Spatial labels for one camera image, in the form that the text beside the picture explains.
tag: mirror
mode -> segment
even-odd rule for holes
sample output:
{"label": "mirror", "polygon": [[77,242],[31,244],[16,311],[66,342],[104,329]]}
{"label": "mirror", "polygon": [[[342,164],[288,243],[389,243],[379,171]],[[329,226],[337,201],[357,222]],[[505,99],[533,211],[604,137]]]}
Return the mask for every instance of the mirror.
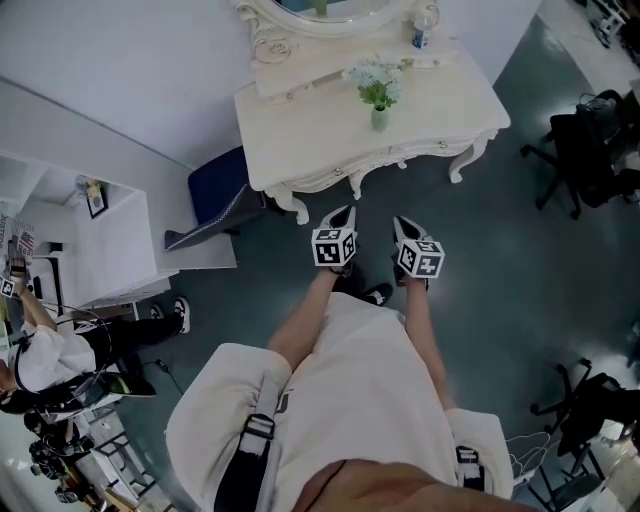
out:
{"label": "mirror", "polygon": [[344,23],[377,13],[392,0],[272,0],[309,21]]}

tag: blue cushion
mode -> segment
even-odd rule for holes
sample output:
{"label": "blue cushion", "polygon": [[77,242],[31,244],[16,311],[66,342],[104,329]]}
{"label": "blue cushion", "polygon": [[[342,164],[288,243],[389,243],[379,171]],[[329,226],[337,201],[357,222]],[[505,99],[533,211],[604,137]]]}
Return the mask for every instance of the blue cushion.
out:
{"label": "blue cushion", "polygon": [[249,174],[242,146],[193,171],[189,190],[198,224],[218,216],[247,183]]}

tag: light blue flower bouquet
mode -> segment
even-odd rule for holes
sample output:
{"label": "light blue flower bouquet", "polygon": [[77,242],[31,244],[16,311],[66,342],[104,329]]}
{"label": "light blue flower bouquet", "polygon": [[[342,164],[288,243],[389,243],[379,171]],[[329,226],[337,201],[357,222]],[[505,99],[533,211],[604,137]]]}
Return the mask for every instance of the light blue flower bouquet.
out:
{"label": "light blue flower bouquet", "polygon": [[367,59],[345,69],[342,78],[356,84],[362,101],[382,111],[400,99],[403,71],[411,64],[410,59],[399,63]]}

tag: green floor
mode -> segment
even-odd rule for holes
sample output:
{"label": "green floor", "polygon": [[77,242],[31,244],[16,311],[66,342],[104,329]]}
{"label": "green floor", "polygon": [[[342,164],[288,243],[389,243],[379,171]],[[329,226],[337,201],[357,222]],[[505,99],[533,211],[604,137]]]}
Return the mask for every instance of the green floor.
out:
{"label": "green floor", "polygon": [[[615,200],[569,217],[568,193],[539,212],[534,197],[552,170],[518,152],[539,144],[548,119],[569,112],[590,87],[569,55],[536,18],[495,89],[512,127],[463,170],[447,179],[449,161],[422,157],[406,170],[379,169],[365,178],[357,203],[358,262],[370,278],[391,281],[391,217],[406,215],[442,242],[447,259],[430,291],[433,320],[453,394],[466,408],[497,414],[507,437],[539,431],[529,413],[553,398],[557,362],[585,356],[623,385],[626,339],[640,310],[640,211]],[[438,98],[425,98],[438,101]],[[242,227],[234,239],[239,268],[183,272],[160,298],[177,295],[192,306],[192,332],[141,352],[162,358],[186,388],[221,343],[264,346],[302,296],[314,274],[311,230],[332,209],[353,202],[347,180],[305,197],[311,222],[268,214]],[[402,310],[398,290],[390,307]],[[181,510],[193,510],[172,474],[164,430],[178,399],[169,377],[154,366],[146,375],[158,390],[151,400],[123,400],[118,411],[128,437],[150,472]]]}

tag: white clothing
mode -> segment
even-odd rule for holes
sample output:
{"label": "white clothing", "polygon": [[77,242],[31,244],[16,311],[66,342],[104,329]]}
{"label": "white clothing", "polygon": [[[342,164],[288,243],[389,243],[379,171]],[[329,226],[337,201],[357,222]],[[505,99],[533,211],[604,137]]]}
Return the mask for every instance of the white clothing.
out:
{"label": "white clothing", "polygon": [[[41,391],[82,373],[95,371],[93,349],[87,340],[74,333],[71,322],[58,326],[57,332],[26,322],[23,330],[28,336],[33,336],[29,340],[29,348],[20,354],[16,374],[27,391]],[[9,366],[14,370],[17,352],[17,346],[9,352]]]}
{"label": "white clothing", "polygon": [[226,468],[267,372],[282,389],[273,512],[292,510],[305,483],[339,460],[403,462],[457,485],[460,445],[479,452],[494,494],[509,498],[513,473],[498,418],[443,410],[401,319],[390,309],[332,294],[313,354],[293,375],[274,352],[220,346],[167,428],[174,470],[194,501],[212,510],[211,488],[222,475],[212,477],[211,469],[215,463]]}

